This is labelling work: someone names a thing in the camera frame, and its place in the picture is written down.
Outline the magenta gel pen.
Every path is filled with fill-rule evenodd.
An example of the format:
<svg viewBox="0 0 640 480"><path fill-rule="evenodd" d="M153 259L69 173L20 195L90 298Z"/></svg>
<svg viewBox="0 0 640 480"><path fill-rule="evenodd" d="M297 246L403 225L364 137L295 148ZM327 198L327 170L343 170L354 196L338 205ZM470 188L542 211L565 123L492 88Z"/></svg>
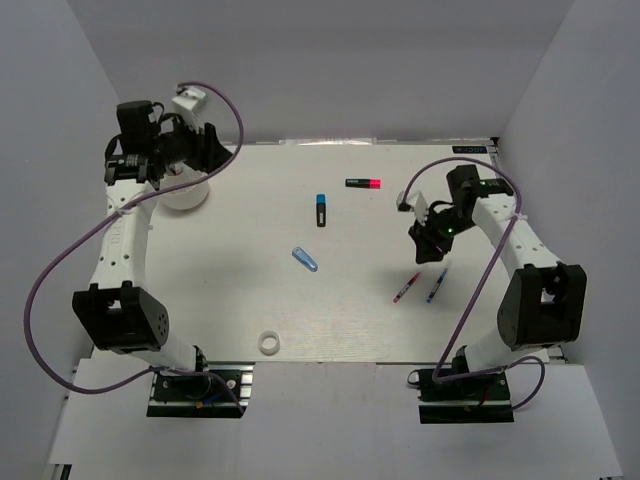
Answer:
<svg viewBox="0 0 640 480"><path fill-rule="evenodd" d="M392 302L394 304L398 303L404 295L408 292L408 290L415 284L417 280L421 277L421 272L416 272L400 289L400 291L393 297Z"/></svg>

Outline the dark blue gel pen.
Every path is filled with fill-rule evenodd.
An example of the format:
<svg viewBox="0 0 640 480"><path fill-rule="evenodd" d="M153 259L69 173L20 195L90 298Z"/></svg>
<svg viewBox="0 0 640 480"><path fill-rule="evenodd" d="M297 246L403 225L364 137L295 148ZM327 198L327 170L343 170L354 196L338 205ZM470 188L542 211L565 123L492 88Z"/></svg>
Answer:
<svg viewBox="0 0 640 480"><path fill-rule="evenodd" d="M438 290L440 289L440 287L442 285L442 282L444 281L448 271L449 271L449 268L445 267L443 269L443 271L440 273L440 275L438 276L438 278L436 279L436 281L434 282L434 285L432 286L429 294L426 297L426 302L428 304L431 304L433 302L433 300L434 300Z"/></svg>

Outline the pink cap black highlighter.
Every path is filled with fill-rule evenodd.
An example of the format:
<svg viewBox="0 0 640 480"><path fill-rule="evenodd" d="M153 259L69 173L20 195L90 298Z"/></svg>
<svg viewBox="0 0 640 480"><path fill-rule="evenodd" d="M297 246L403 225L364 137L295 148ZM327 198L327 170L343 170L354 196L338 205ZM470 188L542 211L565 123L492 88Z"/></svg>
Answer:
<svg viewBox="0 0 640 480"><path fill-rule="evenodd" d="M381 180L376 178L346 179L347 188L374 189L381 188Z"/></svg>

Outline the blue cap black highlighter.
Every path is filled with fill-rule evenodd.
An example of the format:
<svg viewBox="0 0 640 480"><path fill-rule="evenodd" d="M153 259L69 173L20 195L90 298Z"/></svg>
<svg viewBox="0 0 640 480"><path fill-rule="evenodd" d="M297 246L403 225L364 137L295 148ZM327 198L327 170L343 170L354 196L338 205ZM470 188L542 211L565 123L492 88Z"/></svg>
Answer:
<svg viewBox="0 0 640 480"><path fill-rule="evenodd" d="M324 194L316 195L315 203L316 212L316 226L323 228L326 226L327 208L326 208L326 196Z"/></svg>

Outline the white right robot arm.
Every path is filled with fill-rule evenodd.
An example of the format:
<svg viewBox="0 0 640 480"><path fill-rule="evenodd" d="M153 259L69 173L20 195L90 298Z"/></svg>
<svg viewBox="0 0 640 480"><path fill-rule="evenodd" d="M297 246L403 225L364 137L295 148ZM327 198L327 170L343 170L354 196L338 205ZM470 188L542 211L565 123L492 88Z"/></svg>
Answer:
<svg viewBox="0 0 640 480"><path fill-rule="evenodd" d="M494 248L443 359L451 356L493 268L501 264L508 274L495 327L456 353L451 374L433 373L435 382L451 382L459 396L472 399L486 389L487 375L517 365L528 354L577 340L587 274L582 266L563 262L538 237L522 213L520 190L506 174L483 179L478 174L482 161L468 157L452 161L456 166L446 175L449 200L428 203L417 196L410 202L404 192L397 208L415 217L408 234L419 264L444 260L454 238L472 228L480 229Z"/></svg>

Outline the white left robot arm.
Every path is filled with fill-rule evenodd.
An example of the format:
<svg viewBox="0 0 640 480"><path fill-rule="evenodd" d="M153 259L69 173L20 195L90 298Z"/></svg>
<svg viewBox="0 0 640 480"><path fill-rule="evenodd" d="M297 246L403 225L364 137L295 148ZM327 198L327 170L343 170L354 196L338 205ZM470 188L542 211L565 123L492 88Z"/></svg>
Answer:
<svg viewBox="0 0 640 480"><path fill-rule="evenodd" d="M154 367L180 371L177 387L199 399L211 374L197 365L198 350L171 332L165 306L146 289L146 252L156 192L177 164L211 173L231 158L215 127L198 119L204 101L176 96L170 113L158 103L118 105L120 132L105 150L107 214L96 269L87 289L77 291L72 308L94 345L132 355Z"/></svg>

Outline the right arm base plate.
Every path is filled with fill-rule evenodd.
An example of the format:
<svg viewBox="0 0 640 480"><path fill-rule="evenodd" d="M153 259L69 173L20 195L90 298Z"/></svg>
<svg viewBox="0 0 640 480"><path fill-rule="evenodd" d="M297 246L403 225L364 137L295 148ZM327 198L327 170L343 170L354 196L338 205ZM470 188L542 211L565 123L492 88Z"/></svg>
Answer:
<svg viewBox="0 0 640 480"><path fill-rule="evenodd" d="M409 387L416 389L423 425L513 423L511 393L506 375L489 374L437 383L434 368L412 370Z"/></svg>

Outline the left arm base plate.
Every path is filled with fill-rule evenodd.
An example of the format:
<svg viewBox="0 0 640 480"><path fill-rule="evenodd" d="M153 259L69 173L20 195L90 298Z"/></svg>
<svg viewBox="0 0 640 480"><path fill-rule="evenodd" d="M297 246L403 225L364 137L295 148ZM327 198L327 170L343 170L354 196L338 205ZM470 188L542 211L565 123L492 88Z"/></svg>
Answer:
<svg viewBox="0 0 640 480"><path fill-rule="evenodd" d="M243 413L230 390L246 409L251 397L253 364L209 364L206 368L225 383L211 377L192 378L157 374L149 394L146 416L151 418L240 419Z"/></svg>

